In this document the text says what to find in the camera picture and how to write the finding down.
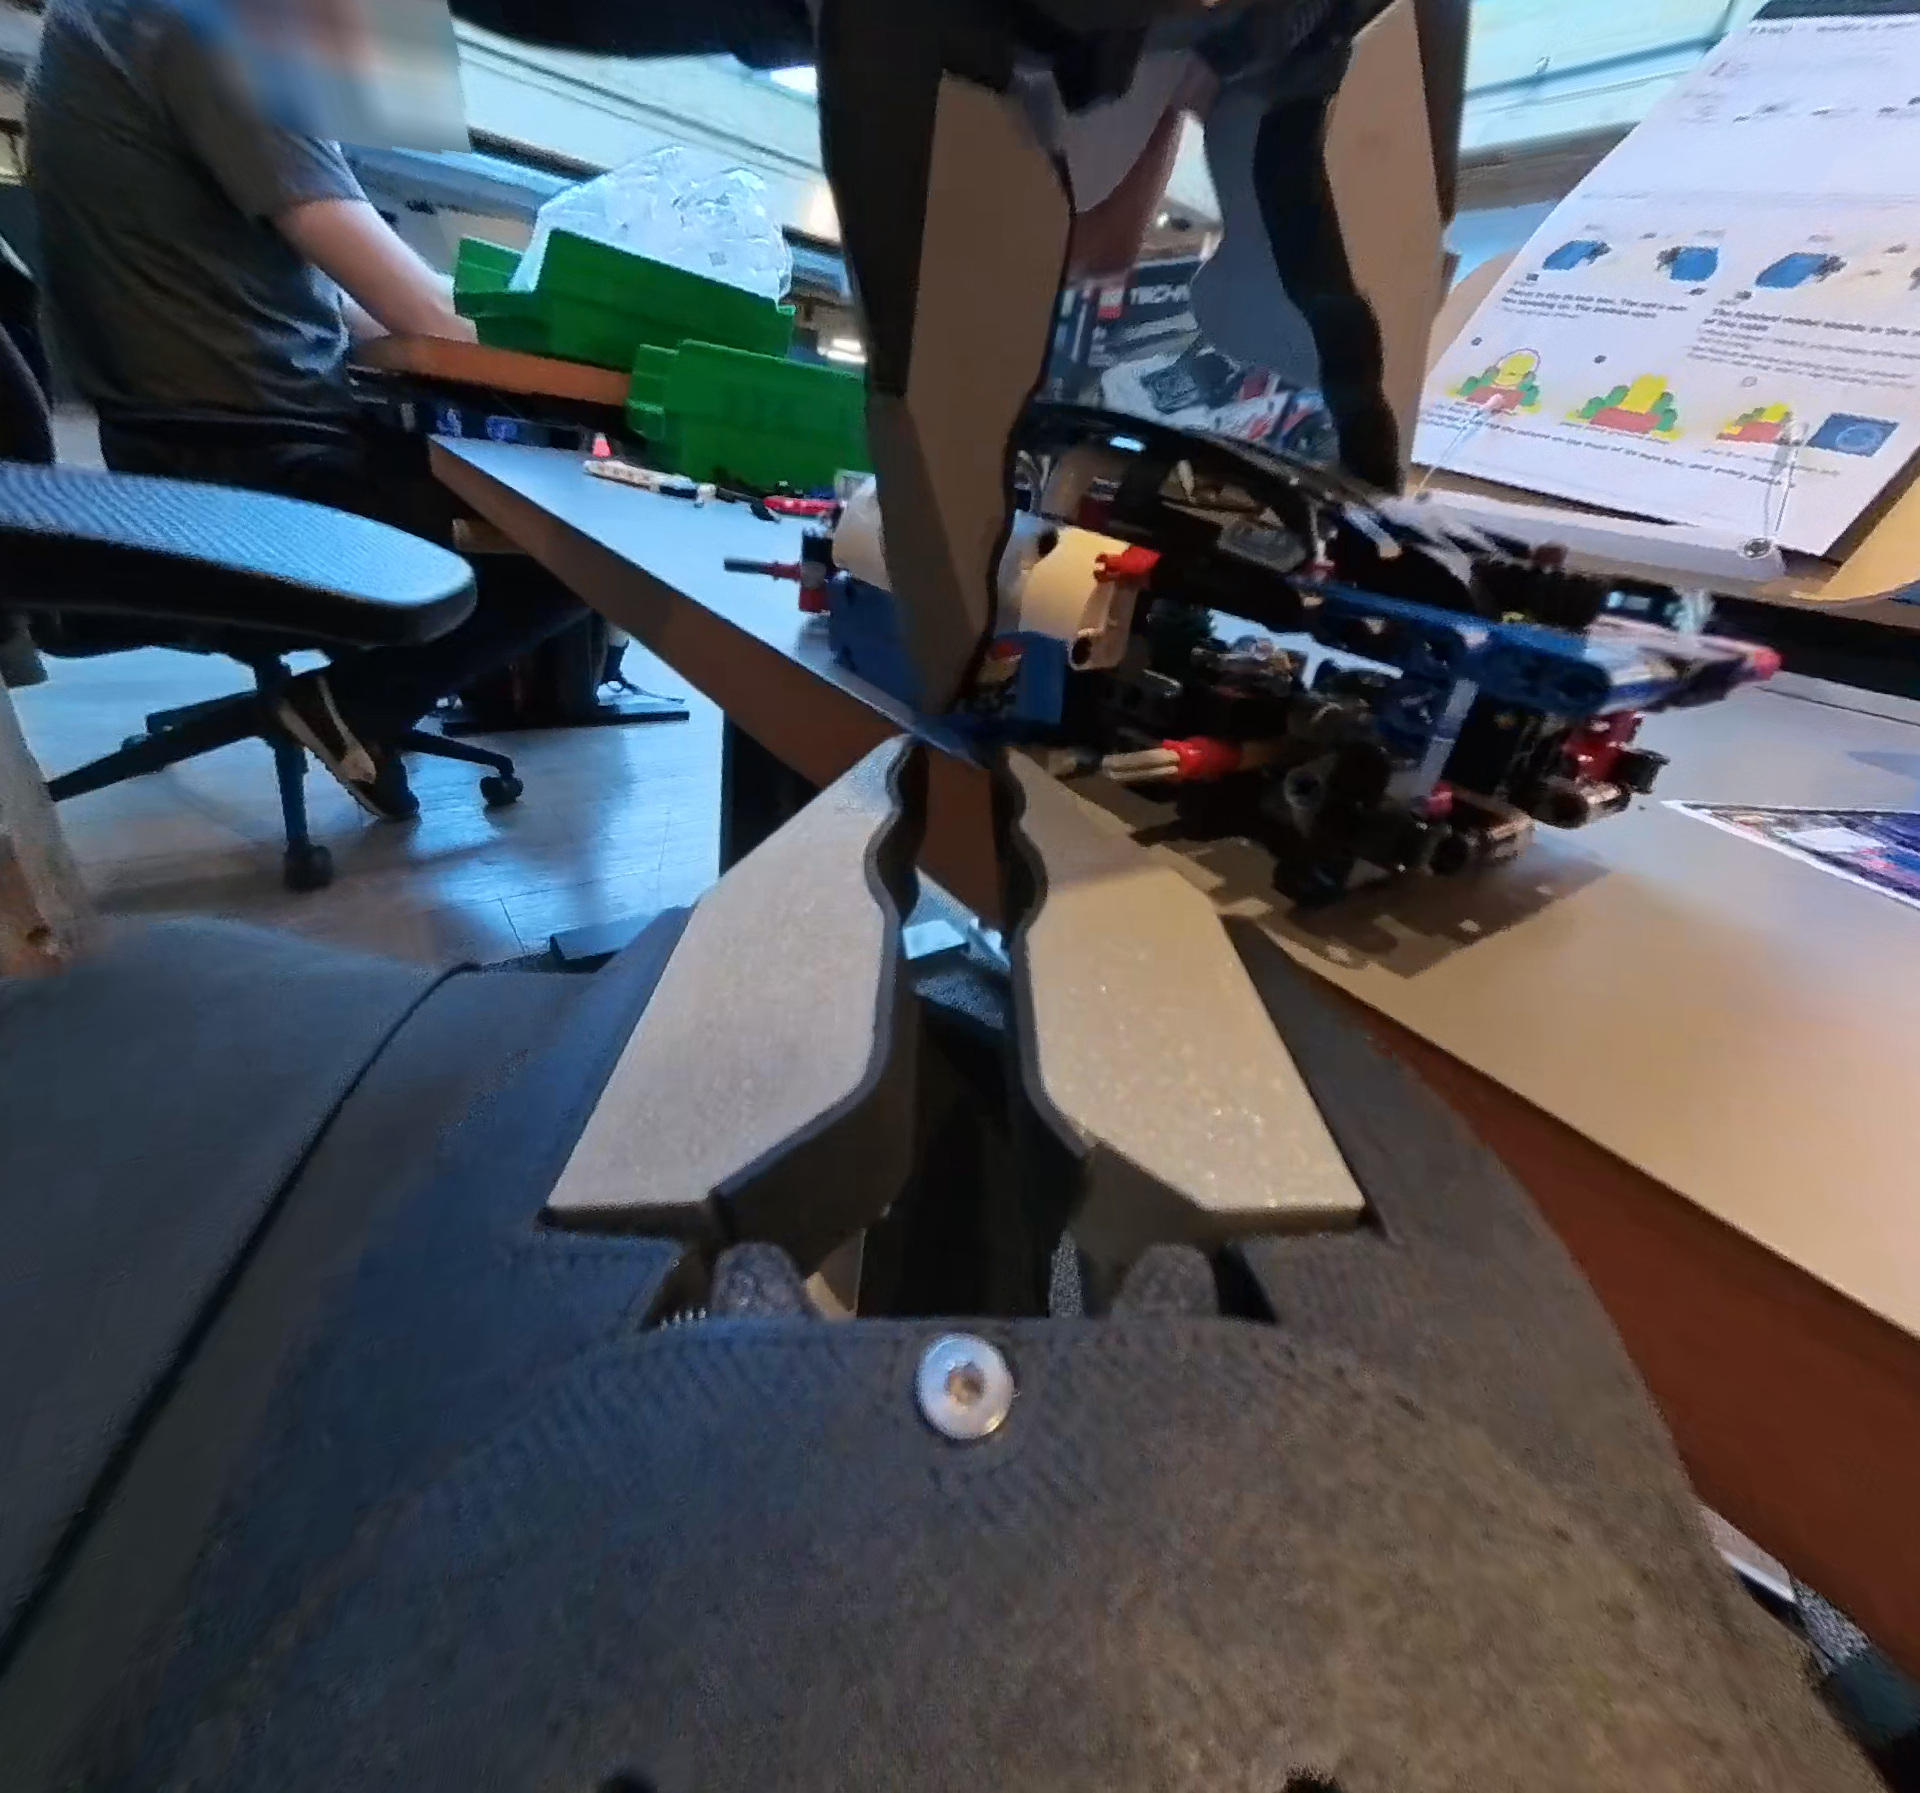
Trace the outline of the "wooden post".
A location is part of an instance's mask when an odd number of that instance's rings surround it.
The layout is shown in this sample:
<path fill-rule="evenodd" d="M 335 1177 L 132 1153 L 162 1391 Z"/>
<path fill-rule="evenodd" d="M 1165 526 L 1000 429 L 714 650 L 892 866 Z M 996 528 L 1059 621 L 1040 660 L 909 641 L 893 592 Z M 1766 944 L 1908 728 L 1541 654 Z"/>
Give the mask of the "wooden post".
<path fill-rule="evenodd" d="M 55 801 L 2 691 L 2 975 L 59 970 L 93 941 L 98 921 Z"/>

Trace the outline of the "black office chair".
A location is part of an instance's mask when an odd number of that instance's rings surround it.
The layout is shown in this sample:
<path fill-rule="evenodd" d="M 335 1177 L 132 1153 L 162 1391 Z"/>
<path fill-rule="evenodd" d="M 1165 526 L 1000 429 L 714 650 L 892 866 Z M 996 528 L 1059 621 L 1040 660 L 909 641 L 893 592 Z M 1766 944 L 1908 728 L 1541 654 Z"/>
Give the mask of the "black office chair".
<path fill-rule="evenodd" d="M 276 716 L 289 657 L 434 643 L 477 606 L 467 564 L 356 514 L 220 485 L 60 464 L 2 464 L 4 620 L 44 657 L 151 649 L 223 657 L 252 683 L 148 716 L 145 730 L 47 783 L 55 802 L 167 774 L 243 742 L 275 761 L 292 891 L 330 886 L 311 832 L 305 750 Z"/>

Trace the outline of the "dark toy set box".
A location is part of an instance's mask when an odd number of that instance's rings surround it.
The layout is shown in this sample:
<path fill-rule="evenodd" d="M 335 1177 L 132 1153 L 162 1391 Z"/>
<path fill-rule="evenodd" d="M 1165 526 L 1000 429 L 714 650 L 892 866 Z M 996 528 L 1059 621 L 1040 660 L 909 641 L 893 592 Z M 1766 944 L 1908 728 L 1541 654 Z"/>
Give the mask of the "dark toy set box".
<path fill-rule="evenodd" d="M 1194 312 L 1202 268 L 1202 255 L 1162 257 L 1127 280 L 1065 292 L 1040 394 L 1337 461 L 1332 417 L 1316 389 L 1236 362 L 1205 336 Z"/>

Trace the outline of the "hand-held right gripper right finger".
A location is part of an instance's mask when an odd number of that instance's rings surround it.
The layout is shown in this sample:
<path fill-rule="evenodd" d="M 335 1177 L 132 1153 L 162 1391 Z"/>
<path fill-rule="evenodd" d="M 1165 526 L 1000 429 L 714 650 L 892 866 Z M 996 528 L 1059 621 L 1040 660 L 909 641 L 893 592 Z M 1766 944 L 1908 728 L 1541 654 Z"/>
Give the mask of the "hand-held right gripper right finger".
<path fill-rule="evenodd" d="M 1365 1196 L 1210 896 L 1023 750 L 996 761 L 1020 1085 L 1079 1246 L 1352 1231 Z"/>

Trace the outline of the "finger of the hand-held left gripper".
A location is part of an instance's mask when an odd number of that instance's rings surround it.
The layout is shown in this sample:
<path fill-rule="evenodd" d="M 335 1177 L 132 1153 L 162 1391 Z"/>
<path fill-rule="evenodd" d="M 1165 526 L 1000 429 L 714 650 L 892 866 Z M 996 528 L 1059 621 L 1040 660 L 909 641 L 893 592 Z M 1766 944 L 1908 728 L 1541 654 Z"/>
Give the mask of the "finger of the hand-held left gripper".
<path fill-rule="evenodd" d="M 871 408 L 882 552 L 928 719 L 959 711 L 996 636 L 1010 442 L 1043 377 L 1070 198 L 1020 107 L 941 77 L 905 377 Z"/>
<path fill-rule="evenodd" d="M 1202 334 L 1313 389 L 1339 465 L 1404 489 L 1448 285 L 1418 0 L 1220 86 L 1202 136 L 1220 211 Z"/>

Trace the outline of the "clear plastic bags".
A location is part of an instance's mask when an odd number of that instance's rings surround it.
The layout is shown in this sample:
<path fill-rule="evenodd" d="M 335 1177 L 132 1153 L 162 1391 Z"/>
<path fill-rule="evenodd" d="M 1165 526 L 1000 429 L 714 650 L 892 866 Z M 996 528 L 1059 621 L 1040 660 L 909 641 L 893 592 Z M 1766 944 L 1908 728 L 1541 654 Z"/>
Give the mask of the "clear plastic bags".
<path fill-rule="evenodd" d="M 662 147 L 547 199 L 509 280 L 534 293 L 559 238 L 680 268 L 770 302 L 788 299 L 795 257 L 767 183 L 746 166 Z"/>

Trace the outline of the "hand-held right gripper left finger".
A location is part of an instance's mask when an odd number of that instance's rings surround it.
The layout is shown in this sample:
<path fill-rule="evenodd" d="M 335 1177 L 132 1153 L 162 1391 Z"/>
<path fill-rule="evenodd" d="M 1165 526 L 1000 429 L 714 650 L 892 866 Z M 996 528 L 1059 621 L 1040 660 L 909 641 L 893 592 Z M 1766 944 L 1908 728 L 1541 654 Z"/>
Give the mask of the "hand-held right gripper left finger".
<path fill-rule="evenodd" d="M 547 1196 L 559 1231 L 776 1246 L 804 1276 L 914 1170 L 926 746 L 892 739 L 701 898 Z"/>

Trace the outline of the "person's grey pants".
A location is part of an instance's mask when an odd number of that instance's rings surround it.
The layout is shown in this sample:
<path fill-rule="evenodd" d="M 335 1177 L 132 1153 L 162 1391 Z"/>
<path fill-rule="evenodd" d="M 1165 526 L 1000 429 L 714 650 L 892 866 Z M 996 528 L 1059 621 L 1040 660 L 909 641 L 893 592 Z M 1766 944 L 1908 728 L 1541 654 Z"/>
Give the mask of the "person's grey pants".
<path fill-rule="evenodd" d="M 427 1151 L 516 1061 L 593 1101 L 678 940 L 593 973 L 427 968 L 223 921 L 4 980 L 4 1650 L 342 1117 Z"/>

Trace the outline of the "brown-edged white table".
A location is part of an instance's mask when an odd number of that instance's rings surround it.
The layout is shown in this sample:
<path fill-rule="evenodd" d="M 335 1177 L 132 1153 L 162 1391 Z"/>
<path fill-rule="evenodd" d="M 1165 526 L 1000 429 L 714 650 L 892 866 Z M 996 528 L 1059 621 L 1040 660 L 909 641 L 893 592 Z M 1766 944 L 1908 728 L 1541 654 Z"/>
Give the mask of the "brown-edged white table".
<path fill-rule="evenodd" d="M 623 413 L 630 379 L 622 371 L 446 336 L 379 336 L 353 347 L 356 365 L 440 386 L 488 389 L 524 400 Z"/>

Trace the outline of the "shiny sticker sheet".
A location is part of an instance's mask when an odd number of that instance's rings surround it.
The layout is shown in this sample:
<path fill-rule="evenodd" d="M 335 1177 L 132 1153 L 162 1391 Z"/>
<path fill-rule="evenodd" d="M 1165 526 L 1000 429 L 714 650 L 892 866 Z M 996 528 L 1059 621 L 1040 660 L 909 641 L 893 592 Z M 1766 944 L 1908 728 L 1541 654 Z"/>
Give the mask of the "shiny sticker sheet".
<path fill-rule="evenodd" d="M 1919 908 L 1919 812 L 1671 802 L 1671 810 Z"/>

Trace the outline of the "white sheet with coloured pictures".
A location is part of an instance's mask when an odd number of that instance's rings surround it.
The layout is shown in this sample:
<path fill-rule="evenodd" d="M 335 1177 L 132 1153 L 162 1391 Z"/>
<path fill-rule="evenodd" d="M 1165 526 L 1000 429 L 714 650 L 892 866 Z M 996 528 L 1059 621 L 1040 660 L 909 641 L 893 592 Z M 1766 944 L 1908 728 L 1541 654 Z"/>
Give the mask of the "white sheet with coloured pictures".
<path fill-rule="evenodd" d="M 1817 0 L 1727 35 L 1520 247 L 1414 461 L 1820 557 L 1917 442 L 1917 0 Z"/>

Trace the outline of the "toy brick car model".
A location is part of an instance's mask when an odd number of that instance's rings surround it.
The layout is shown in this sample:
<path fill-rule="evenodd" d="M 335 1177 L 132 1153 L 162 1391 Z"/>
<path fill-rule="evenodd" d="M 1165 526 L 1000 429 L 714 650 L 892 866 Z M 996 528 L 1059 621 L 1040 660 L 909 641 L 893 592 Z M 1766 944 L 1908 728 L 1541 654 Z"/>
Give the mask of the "toy brick car model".
<path fill-rule="evenodd" d="M 1050 402 L 1014 442 L 1010 631 L 1068 647 L 1055 733 L 972 742 L 953 713 L 941 733 L 991 774 L 1023 750 L 1141 795 L 1158 839 L 1249 842 L 1303 911 L 1621 817 L 1666 766 L 1644 719 L 1782 670 L 1668 585 L 1332 465 Z"/>

